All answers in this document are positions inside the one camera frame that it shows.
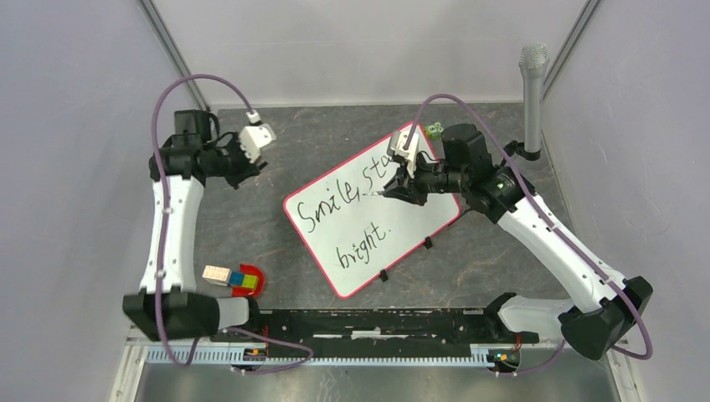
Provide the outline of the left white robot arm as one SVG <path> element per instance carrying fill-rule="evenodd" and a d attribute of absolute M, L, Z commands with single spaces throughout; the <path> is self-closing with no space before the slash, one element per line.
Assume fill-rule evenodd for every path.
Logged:
<path fill-rule="evenodd" d="M 210 178 L 238 188 L 265 167 L 261 151 L 275 135 L 257 111 L 220 145 L 212 137 L 214 115 L 202 110 L 174 114 L 176 132 L 149 159 L 154 217 L 147 266 L 139 290 L 127 294 L 122 310 L 153 342 L 211 337 L 230 327 L 243 341 L 263 330 L 262 317 L 245 297 L 216 298 L 197 291 L 194 242 L 198 210 Z"/>

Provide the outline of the pink framed whiteboard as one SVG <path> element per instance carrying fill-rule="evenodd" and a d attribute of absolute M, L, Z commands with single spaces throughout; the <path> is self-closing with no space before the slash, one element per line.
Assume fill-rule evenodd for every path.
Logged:
<path fill-rule="evenodd" d="M 431 194 L 423 206 L 362 196 L 383 190 L 395 174 L 398 165 L 386 153 L 388 142 L 383 137 L 364 148 L 283 203 L 287 218 L 342 299 L 375 281 L 462 212 L 450 193 Z"/>

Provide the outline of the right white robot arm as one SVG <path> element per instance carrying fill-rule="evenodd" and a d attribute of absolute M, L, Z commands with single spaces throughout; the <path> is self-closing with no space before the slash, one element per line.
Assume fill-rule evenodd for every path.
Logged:
<path fill-rule="evenodd" d="M 397 164 L 382 194 L 424 205 L 431 194 L 456 193 L 469 210 L 525 246 L 568 293 L 565 300 L 531 299 L 509 292 L 485 308 L 483 328 L 495 342 L 515 332 L 565 341 L 597 360 L 641 324 L 653 289 L 605 264 L 554 215 L 533 185 L 508 163 L 494 163 L 486 139 L 472 124 L 447 127 L 444 156 L 429 159 L 412 126 L 394 131 L 388 157 Z"/>

